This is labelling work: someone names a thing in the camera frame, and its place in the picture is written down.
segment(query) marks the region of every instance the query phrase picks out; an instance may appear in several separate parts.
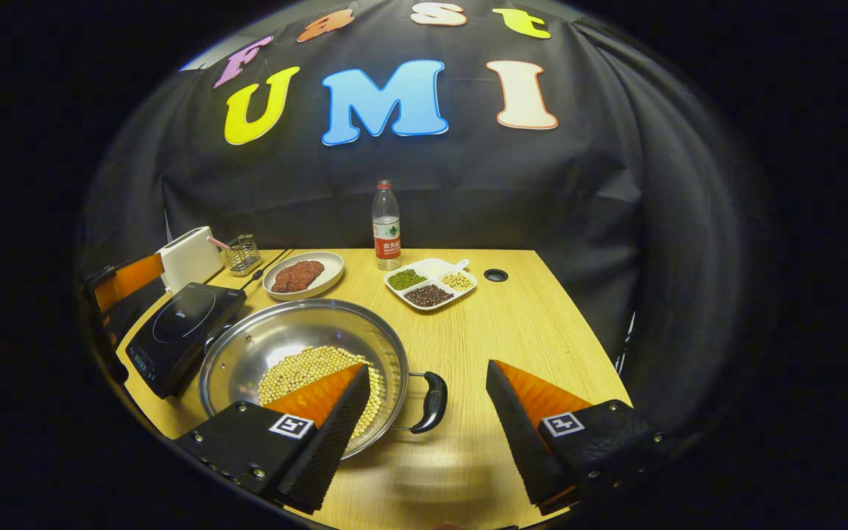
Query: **stainless steel pot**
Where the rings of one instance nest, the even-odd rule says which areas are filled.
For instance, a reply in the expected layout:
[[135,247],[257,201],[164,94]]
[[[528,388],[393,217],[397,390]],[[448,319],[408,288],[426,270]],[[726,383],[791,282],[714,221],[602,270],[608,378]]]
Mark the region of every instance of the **stainless steel pot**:
[[[307,346],[334,346],[363,355],[381,373],[384,396],[378,415],[362,436],[350,440],[343,459],[366,449],[388,428],[422,433],[437,426],[447,409],[447,384],[436,373],[409,373],[404,346],[394,329],[360,305],[310,299],[274,305],[235,325],[215,329],[205,340],[198,393],[209,418],[238,400],[260,403],[257,384],[283,358]],[[424,418],[413,427],[392,427],[404,403],[408,376],[427,379]]]

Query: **white toaster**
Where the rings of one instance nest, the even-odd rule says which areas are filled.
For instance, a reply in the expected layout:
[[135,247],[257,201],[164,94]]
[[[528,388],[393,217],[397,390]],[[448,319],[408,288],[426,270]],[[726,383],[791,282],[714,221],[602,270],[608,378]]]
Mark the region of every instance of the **white toaster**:
[[166,291],[179,292],[189,282],[204,283],[221,271],[225,263],[218,247],[208,241],[211,228],[201,226],[182,234],[175,241],[159,249],[162,255],[162,283]]

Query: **pot handle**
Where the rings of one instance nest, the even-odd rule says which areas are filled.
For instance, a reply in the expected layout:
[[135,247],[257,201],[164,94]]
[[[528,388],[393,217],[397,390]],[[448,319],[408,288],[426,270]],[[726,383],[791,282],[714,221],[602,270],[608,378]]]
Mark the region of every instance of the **pot handle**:
[[222,325],[218,326],[218,328],[212,329],[208,332],[208,336],[205,337],[205,346],[202,346],[202,355],[208,355],[208,349],[211,348],[211,345],[214,345],[215,340],[221,339],[222,335],[225,334],[225,331],[231,329],[233,323],[222,323]]
[[424,396],[424,417],[413,427],[391,427],[396,431],[411,431],[411,434],[420,435],[437,427],[437,423],[444,419],[447,411],[447,382],[444,378],[434,372],[409,373],[427,380],[427,395]]

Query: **white plate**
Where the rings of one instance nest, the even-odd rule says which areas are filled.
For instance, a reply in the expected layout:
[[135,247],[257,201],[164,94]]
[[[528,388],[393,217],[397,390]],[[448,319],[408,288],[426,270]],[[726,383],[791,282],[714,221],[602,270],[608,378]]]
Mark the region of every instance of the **white plate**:
[[[391,289],[391,292],[394,292],[398,298],[402,299],[404,302],[407,302],[407,304],[410,305],[412,308],[417,308],[422,311],[433,311],[434,309],[441,308],[444,305],[450,304],[450,302],[453,302],[454,300],[462,298],[462,296],[477,288],[477,278],[475,278],[474,275],[469,274],[469,272],[464,271],[464,268],[467,267],[467,265],[469,264],[469,259],[462,259],[462,261],[460,261],[460,263],[457,263],[457,265],[453,265],[451,263],[448,263],[447,261],[443,261],[443,259],[440,258],[421,259],[421,261],[415,261],[414,263],[410,263],[408,265],[405,265],[404,267],[400,267],[394,269],[394,271],[388,272],[387,275],[384,275],[384,285],[388,286],[388,289]],[[388,283],[388,278],[391,278],[391,276],[396,275],[398,272],[407,271],[407,269],[414,269],[414,271],[417,272],[418,275],[424,276],[424,278],[427,279],[420,283],[414,284],[413,286],[410,286],[407,289],[401,289],[400,291],[398,291],[398,289],[393,288],[393,286]],[[445,285],[444,282],[440,281],[440,278],[443,278],[443,276],[448,275],[451,272],[461,272],[461,274],[467,276],[467,278],[469,278],[470,281],[473,282],[473,285],[470,286],[467,291],[457,291],[456,289],[452,288],[452,286]],[[445,300],[437,305],[431,305],[430,308],[423,308],[423,306],[414,304],[412,301],[404,297],[406,293],[414,291],[414,289],[420,289],[422,288],[422,286],[428,285],[435,285],[438,286],[438,288],[443,289],[443,291],[445,292],[450,292],[450,294],[453,295],[453,298]]]
[[[273,281],[277,278],[277,272],[283,271],[283,269],[295,265],[300,261],[319,261],[326,269],[303,291],[270,291],[270,286],[273,286]],[[287,258],[285,261],[274,265],[264,275],[262,282],[264,283],[266,293],[277,300],[302,300],[303,298],[311,298],[319,293],[326,292],[331,286],[336,285],[336,282],[342,278],[342,272],[345,268],[346,263],[339,254],[333,254],[333,252],[306,252],[305,254],[294,255],[292,258]]]

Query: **letter m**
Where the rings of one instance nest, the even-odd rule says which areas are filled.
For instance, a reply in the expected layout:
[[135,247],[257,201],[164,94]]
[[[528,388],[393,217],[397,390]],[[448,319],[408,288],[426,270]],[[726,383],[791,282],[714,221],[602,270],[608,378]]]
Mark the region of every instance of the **letter m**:
[[437,107],[437,73],[444,69],[438,60],[411,60],[397,67],[384,88],[378,88],[364,71],[337,71],[322,81],[329,87],[329,131],[325,145],[348,144],[359,137],[353,127],[355,111],[371,135],[380,135],[395,105],[400,105],[391,131],[397,135],[428,135],[447,132],[447,120]]

